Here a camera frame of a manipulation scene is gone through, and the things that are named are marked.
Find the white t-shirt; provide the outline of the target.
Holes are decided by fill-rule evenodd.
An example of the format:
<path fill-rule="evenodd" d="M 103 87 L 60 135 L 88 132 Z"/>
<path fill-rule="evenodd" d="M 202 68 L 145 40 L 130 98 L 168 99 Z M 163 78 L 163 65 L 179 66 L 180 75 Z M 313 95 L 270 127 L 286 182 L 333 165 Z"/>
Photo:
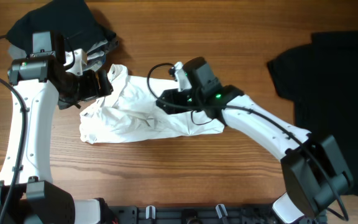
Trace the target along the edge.
<path fill-rule="evenodd" d="M 158 108 L 145 77 L 129 75 L 113 64 L 108 71 L 113 92 L 80 113 L 80 139 L 90 144 L 220 134 L 224 125 L 204 112 L 166 114 Z"/>

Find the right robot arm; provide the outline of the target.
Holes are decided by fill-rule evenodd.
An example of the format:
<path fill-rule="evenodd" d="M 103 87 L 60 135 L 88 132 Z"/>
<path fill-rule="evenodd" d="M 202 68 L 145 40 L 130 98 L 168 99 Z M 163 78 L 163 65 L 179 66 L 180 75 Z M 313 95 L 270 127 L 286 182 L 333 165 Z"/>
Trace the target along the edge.
<path fill-rule="evenodd" d="M 222 86 L 203 57 L 167 66 L 178 87 L 155 97 L 160 109 L 167 114 L 203 111 L 210 121 L 240 131 L 280 161 L 286 191 L 272 204 L 279 222 L 316 220 L 325 212 L 349 220 L 341 196 L 353 177 L 332 135 L 290 125 L 242 90 Z"/>

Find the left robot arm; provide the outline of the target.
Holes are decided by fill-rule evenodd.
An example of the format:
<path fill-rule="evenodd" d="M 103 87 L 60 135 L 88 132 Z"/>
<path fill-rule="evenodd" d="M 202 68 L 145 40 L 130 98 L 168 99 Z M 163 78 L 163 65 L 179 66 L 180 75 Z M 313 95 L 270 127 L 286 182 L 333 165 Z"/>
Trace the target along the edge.
<path fill-rule="evenodd" d="M 53 183 L 50 168 L 56 107 L 78 106 L 112 93 L 105 71 L 73 73 L 60 34 L 36 32 L 32 53 L 14 60 L 5 86 L 12 93 L 12 123 L 0 171 L 0 223 L 117 223 L 102 198 L 75 200 Z"/>

